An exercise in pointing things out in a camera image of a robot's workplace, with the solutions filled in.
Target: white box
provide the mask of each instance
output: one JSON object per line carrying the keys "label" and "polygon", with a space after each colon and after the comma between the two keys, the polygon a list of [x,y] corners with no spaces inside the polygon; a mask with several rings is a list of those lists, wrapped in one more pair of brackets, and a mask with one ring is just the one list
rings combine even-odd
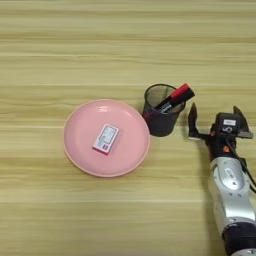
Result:
{"label": "white box", "polygon": [[99,136],[93,143],[92,148],[105,155],[108,155],[118,133],[119,129],[117,127],[112,126],[110,124],[105,124]]}

